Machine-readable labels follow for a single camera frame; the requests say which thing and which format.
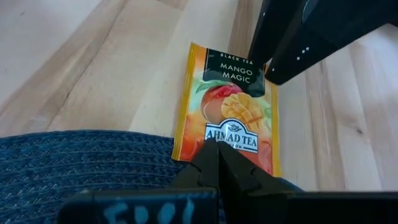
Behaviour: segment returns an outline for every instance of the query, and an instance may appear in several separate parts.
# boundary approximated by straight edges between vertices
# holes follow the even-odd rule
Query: blue woven fabric
[[[171,138],[123,131],[0,138],[0,223],[53,223],[82,190],[165,187],[186,165],[172,148]]]

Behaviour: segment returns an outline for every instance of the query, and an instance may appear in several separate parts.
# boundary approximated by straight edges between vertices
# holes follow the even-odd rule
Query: green leaf illustration
[[[211,80],[211,81],[207,81],[207,82],[200,80],[199,86],[195,93],[202,91],[202,90],[206,90],[206,89],[214,87],[214,86],[222,86],[222,85],[228,85],[228,84],[230,84],[230,82],[221,81],[221,80]]]

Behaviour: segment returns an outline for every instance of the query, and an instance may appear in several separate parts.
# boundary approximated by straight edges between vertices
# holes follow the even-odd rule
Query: orange tea packet
[[[190,161],[208,138],[225,141],[280,177],[277,88],[267,66],[191,44],[172,158]]]

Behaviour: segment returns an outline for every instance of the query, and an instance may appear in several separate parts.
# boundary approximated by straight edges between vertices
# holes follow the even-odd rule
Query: light wood floor
[[[190,42],[245,57],[260,6],[0,0],[0,136],[171,137]],[[397,62],[398,29],[386,25],[279,88],[287,179],[305,190],[398,190]]]

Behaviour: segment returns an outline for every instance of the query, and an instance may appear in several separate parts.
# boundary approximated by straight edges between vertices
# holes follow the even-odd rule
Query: tea bag packet
[[[281,176],[277,88],[267,66],[191,44],[172,158],[190,161],[204,141],[225,141]]]

